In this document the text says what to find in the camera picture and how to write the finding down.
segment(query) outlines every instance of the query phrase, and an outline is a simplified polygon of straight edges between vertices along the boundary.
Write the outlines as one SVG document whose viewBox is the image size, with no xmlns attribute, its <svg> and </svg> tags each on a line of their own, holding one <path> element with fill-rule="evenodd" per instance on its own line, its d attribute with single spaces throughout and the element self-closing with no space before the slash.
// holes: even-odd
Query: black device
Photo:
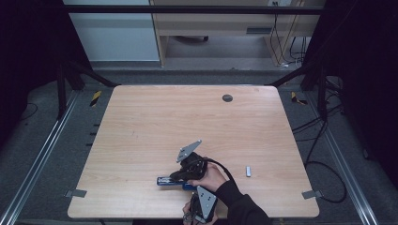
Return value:
<svg viewBox="0 0 398 225">
<path fill-rule="evenodd" d="M 200 180 L 203 178 L 207 170 L 207 161 L 193 152 L 183 159 L 180 165 L 181 169 L 179 171 L 170 174 L 170 177 L 174 181 Z"/>
</svg>

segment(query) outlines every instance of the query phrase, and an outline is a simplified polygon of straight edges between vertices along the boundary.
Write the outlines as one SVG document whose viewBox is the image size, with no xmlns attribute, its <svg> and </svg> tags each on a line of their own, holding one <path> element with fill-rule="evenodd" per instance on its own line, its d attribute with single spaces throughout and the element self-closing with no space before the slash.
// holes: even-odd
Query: metal rail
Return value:
<svg viewBox="0 0 398 225">
<path fill-rule="evenodd" d="M 199 13 L 199 14 L 278 14 L 321 15 L 336 13 L 334 8 L 323 7 L 249 7 L 249 6 L 104 6 L 64 5 L 38 6 L 42 11 L 63 10 L 68 13 Z"/>
</svg>

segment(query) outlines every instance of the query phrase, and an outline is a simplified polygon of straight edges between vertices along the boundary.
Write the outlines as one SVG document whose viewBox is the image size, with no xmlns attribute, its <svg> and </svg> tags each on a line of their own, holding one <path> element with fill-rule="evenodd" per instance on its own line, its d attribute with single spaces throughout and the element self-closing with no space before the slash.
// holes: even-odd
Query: gray carpet floor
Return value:
<svg viewBox="0 0 398 225">
<path fill-rule="evenodd" d="M 216 38 L 210 38 L 210 40 L 218 41 Z M 177 45 L 179 41 L 182 40 L 173 40 L 172 45 Z M 251 49 L 250 53 L 252 54 L 244 54 L 245 57 L 250 59 L 265 59 L 268 57 L 253 49 Z M 136 69 L 134 71 L 100 70 L 99 74 L 115 83 L 122 84 L 262 85 L 276 81 L 289 72 L 279 67 L 273 70 L 264 70 L 254 65 L 250 65 L 251 69 L 246 69 L 246 63 L 242 63 L 239 67 L 231 66 L 239 60 L 234 61 L 235 59 L 231 59 L 231 61 L 225 61 L 223 59 L 225 55 L 220 53 L 213 54 L 215 55 L 214 59 L 220 59 L 224 64 L 231 63 L 224 66 L 222 70 L 214 69 L 216 66 L 202 69 L 201 65 L 204 67 L 207 64 L 205 57 L 203 57 L 203 60 L 199 57 L 199 61 L 191 61 L 189 67 L 177 68 L 176 62 L 173 60 L 185 58 L 190 54 L 191 52 L 186 51 L 184 48 L 181 51 L 171 50 L 168 58 L 170 64 L 165 69 Z M 208 52 L 201 52 L 200 54 L 206 55 Z M 71 113 L 70 119 L 66 123 L 54 150 L 25 203 L 17 224 L 99 224 L 96 219 L 80 220 L 68 217 L 67 211 L 70 199 L 64 197 L 68 189 L 76 188 L 90 152 L 90 144 L 95 139 L 95 136 L 91 135 L 91 133 L 97 131 L 98 127 L 95 125 L 100 123 L 113 91 L 112 88 L 105 87 L 85 76 L 84 81 L 86 82 L 86 86 L 83 91 L 79 92 L 76 106 Z M 310 105 L 301 105 L 291 100 L 292 91 L 297 93 L 298 99 L 306 99 L 307 96 L 316 97 L 314 92 L 302 92 L 298 86 L 299 81 L 300 78 L 297 78 L 279 87 L 281 100 L 291 128 L 297 128 L 316 118 Z M 96 91 L 102 91 L 102 94 L 99 97 L 97 105 L 90 107 L 89 104 Z M 5 212 L 11 203 L 55 123 L 57 116 L 56 83 L 50 82 L 32 91 L 28 102 L 32 104 L 27 106 L 22 116 L 22 118 L 27 118 L 21 120 L 19 125 L 15 127 L 12 137 L 0 152 L 1 213 Z M 340 104 L 340 100 L 336 97 L 331 97 L 329 102 L 329 108 Z M 377 162 L 363 157 L 360 143 L 346 116 L 341 112 L 331 114 L 328 128 L 342 149 L 344 158 L 358 180 L 379 224 L 398 224 L 398 191 L 391 184 L 389 178 L 384 174 Z M 295 134 L 298 150 L 303 160 L 309 154 L 313 144 L 313 141 L 303 140 L 316 137 L 319 129 L 320 125 L 316 125 Z M 311 160 L 321 161 L 331 168 L 336 169 L 324 135 L 319 138 Z M 318 165 L 309 165 L 307 173 L 314 189 L 321 190 L 327 198 L 333 200 L 341 198 L 344 193 L 343 186 L 333 173 Z M 318 199 L 317 201 L 320 207 L 320 215 L 318 217 L 274 218 L 273 223 L 296 225 L 362 224 L 350 196 L 347 196 L 341 203 L 330 203 L 322 199 Z M 115 222 L 129 224 L 131 220 L 106 219 L 105 222 L 107 224 Z"/>
</svg>

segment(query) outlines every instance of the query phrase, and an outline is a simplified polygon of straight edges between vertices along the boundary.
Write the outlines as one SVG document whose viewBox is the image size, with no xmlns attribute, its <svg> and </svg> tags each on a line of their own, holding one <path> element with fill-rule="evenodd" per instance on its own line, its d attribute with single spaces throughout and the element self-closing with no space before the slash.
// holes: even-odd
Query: hand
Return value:
<svg viewBox="0 0 398 225">
<path fill-rule="evenodd" d="M 182 208 L 182 212 L 184 212 L 184 214 L 189 213 L 190 212 L 190 206 L 191 206 L 190 202 L 185 203 L 184 208 Z M 219 217 L 217 217 L 216 211 L 214 211 L 213 219 L 211 221 L 209 221 L 209 223 L 206 223 L 206 225 L 213 225 L 217 221 L 218 218 Z M 183 222 L 183 224 L 184 225 L 191 225 L 190 222 Z M 196 225 L 196 224 L 204 224 L 204 223 L 201 223 L 198 220 L 195 220 L 195 222 L 193 224 Z"/>
<path fill-rule="evenodd" d="M 192 186 L 202 186 L 212 192 L 216 192 L 216 190 L 225 182 L 226 180 L 219 171 L 219 168 L 217 168 L 213 163 L 207 164 L 207 170 L 202 179 L 188 181 Z"/>
</svg>

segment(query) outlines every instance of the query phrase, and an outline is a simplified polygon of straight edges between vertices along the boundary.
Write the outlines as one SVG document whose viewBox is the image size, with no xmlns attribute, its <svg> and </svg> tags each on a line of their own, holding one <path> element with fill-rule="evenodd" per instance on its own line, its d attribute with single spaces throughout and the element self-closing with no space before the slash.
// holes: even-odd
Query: gray metal bracket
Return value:
<svg viewBox="0 0 398 225">
<path fill-rule="evenodd" d="M 213 208 L 214 203 L 217 200 L 217 197 L 214 194 L 212 194 L 211 192 L 209 192 L 208 190 L 206 190 L 200 186 L 197 187 L 197 191 L 198 191 L 198 196 L 199 196 L 199 203 L 200 203 L 200 206 L 202 207 L 203 218 L 207 219 L 208 215 L 211 212 L 211 209 Z M 200 217 L 196 217 L 196 220 L 200 221 L 201 223 L 206 223 Z"/>
<path fill-rule="evenodd" d="M 188 146 L 182 147 L 179 149 L 178 157 L 176 158 L 176 162 L 180 162 L 187 158 L 196 148 L 199 146 L 199 144 L 202 142 L 202 140 L 198 140 L 196 142 L 191 143 Z"/>
</svg>

